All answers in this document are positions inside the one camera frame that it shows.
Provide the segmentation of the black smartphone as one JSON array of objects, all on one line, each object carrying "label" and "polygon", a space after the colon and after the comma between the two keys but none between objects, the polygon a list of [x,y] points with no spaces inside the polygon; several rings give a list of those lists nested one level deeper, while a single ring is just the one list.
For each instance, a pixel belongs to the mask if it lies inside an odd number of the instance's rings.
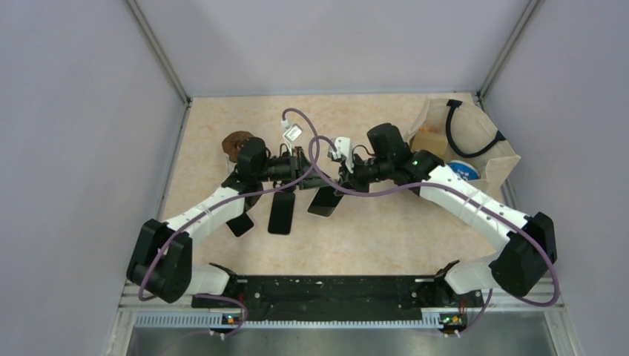
[{"label": "black smartphone", "polygon": [[267,231],[270,234],[289,235],[292,229],[295,194],[278,191],[274,193]]}]

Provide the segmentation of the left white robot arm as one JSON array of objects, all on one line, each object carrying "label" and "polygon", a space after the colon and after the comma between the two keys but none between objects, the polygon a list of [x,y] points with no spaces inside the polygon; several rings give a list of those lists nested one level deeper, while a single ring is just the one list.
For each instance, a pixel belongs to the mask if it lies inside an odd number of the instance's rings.
[{"label": "left white robot arm", "polygon": [[195,266],[195,247],[224,225],[236,235],[248,231],[247,213],[264,194],[323,186],[315,171],[319,156],[317,143],[274,156],[263,139],[244,139],[234,169],[214,193],[175,217],[143,223],[126,272],[138,299],[174,303],[185,294],[209,294],[219,306],[233,304],[238,287],[219,267]]}]

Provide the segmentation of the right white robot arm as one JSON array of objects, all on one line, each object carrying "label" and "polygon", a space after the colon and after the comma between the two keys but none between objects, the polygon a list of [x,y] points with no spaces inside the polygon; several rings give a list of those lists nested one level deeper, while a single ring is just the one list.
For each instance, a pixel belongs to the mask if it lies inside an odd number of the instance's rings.
[{"label": "right white robot arm", "polygon": [[352,152],[351,140],[339,137],[329,157],[341,164],[340,184],[362,194],[372,183],[391,180],[424,200],[435,203],[476,230],[494,253],[475,260],[454,262],[435,285],[435,296],[454,306],[477,289],[500,288],[526,297],[557,259],[552,219],[505,206],[460,177],[441,158],[426,150],[411,151],[398,128],[380,124],[367,134],[372,157]]}]

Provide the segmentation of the white cased phone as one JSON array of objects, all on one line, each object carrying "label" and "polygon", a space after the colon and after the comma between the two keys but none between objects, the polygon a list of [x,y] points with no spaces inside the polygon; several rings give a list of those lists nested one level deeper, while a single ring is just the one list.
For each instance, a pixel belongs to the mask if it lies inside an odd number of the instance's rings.
[{"label": "white cased phone", "polygon": [[253,219],[250,218],[246,212],[243,212],[240,216],[229,220],[225,224],[236,238],[243,237],[255,227]]}]

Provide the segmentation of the pink cased phone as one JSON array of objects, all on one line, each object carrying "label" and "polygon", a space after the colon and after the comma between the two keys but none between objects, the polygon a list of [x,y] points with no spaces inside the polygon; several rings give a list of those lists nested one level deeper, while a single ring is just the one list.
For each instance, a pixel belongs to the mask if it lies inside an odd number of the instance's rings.
[{"label": "pink cased phone", "polygon": [[321,187],[317,190],[307,212],[319,217],[330,217],[342,199],[343,195],[339,194],[335,188]]}]

